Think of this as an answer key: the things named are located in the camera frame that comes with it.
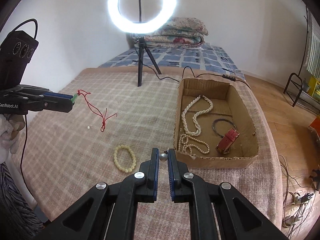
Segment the gloved left hand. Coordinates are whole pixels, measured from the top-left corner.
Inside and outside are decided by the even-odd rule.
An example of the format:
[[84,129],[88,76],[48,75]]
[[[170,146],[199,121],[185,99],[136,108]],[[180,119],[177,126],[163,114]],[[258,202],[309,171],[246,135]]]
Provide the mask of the gloved left hand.
[[9,154],[16,154],[18,150],[18,134],[24,127],[25,120],[22,115],[1,114],[0,164],[8,159]]

